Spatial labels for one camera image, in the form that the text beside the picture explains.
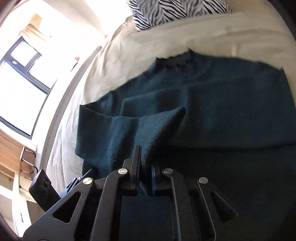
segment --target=triangular cutout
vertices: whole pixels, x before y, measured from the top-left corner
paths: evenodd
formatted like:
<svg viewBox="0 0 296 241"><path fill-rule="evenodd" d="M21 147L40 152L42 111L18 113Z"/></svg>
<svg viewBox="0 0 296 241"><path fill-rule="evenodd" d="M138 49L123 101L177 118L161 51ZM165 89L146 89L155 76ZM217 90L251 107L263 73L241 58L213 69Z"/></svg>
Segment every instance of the triangular cutout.
<svg viewBox="0 0 296 241"><path fill-rule="evenodd" d="M238 213L218 193L212 192L211 197L222 223L238 216Z"/></svg>
<svg viewBox="0 0 296 241"><path fill-rule="evenodd" d="M80 196L81 196L80 192L74 193L62 206L59 207L58 210L56 210L53 213L52 216L55 219L58 219L64 223L69 223L74 213L74 210L77 206Z"/></svg>

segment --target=silver screw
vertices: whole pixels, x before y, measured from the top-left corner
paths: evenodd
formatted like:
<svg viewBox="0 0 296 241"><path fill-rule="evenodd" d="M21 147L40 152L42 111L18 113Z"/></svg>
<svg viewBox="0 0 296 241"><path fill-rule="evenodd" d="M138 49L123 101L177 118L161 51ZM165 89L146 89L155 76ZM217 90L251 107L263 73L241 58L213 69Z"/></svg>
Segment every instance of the silver screw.
<svg viewBox="0 0 296 241"><path fill-rule="evenodd" d="M198 181L202 184L207 184L207 182L209 181L206 177L201 177L200 179L198 179Z"/></svg>
<svg viewBox="0 0 296 241"><path fill-rule="evenodd" d="M86 177L83 179L83 183L85 185L91 184L92 183L92 179L90 177Z"/></svg>
<svg viewBox="0 0 296 241"><path fill-rule="evenodd" d="M121 168L121 169L118 170L118 173L121 174L121 175L126 174L127 172L128 171L125 168Z"/></svg>
<svg viewBox="0 0 296 241"><path fill-rule="evenodd" d="M163 172L165 174L172 174L173 173L173 170L171 168L166 168L166 169L163 170Z"/></svg>

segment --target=beige bedsheet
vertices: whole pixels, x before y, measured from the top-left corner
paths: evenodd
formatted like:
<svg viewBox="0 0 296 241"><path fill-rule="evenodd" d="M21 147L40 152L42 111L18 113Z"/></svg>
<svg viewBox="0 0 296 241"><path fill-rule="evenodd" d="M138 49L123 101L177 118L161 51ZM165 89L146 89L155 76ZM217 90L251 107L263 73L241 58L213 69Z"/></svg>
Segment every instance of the beige bedsheet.
<svg viewBox="0 0 296 241"><path fill-rule="evenodd" d="M234 56L283 68L296 99L296 42L275 9L265 0L228 0L232 15L208 15L137 32L127 20L94 59L59 126L47 165L61 191L81 175L83 160L74 154L79 104L96 101L145 71L155 57L167 58L188 48L214 56Z"/></svg>

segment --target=zebra print pillow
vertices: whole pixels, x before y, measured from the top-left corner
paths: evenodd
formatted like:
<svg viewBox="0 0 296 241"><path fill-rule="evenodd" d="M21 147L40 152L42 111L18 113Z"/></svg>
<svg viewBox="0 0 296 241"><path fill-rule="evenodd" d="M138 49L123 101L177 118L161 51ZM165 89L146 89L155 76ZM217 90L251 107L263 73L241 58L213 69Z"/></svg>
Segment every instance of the zebra print pillow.
<svg viewBox="0 0 296 241"><path fill-rule="evenodd" d="M127 0L138 31L176 19L232 13L223 0Z"/></svg>

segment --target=window frame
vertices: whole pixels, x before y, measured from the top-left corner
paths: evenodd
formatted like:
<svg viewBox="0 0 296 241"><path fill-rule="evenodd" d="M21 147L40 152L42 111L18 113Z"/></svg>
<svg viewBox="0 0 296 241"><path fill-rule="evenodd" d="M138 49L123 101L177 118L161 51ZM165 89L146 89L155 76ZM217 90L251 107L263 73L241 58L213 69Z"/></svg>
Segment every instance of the window frame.
<svg viewBox="0 0 296 241"><path fill-rule="evenodd" d="M13 52L13 50L22 42L27 43L28 45L30 45L27 41L24 40L23 37L20 37L13 45L12 47L7 51L7 53L4 55L4 57L0 60L0 67L2 66L2 64L4 62L8 63L16 72L18 72L21 76L23 76L27 81L29 81L31 84L33 84L36 88L38 88L39 90L41 90L42 92L44 92L45 94L47 94L41 108L40 111L37 115L37 118L35 120L33 129L32 129L32 133L26 133L24 131L22 131L21 129L17 128L16 126L14 126L13 124L11 124L10 122L8 122L7 120L5 120L3 117L0 116L0 122L2 122L4 125L6 125L7 127L9 127L10 129L12 129L13 131L15 131L16 133L28 138L28 139L32 139L38 118L40 116L40 113L43 109L43 106L47 100L47 97L50 93L50 89L49 87L47 87L45 84L41 83L38 79L36 79L34 76L32 76L30 74L30 70L33 67L34 63L36 62L36 60L38 60L42 55L36 50L34 49L37 53L33 56L33 58L28 62L28 64L24 67L21 63L19 63L15 58L13 58L11 56L11 53Z"/></svg>

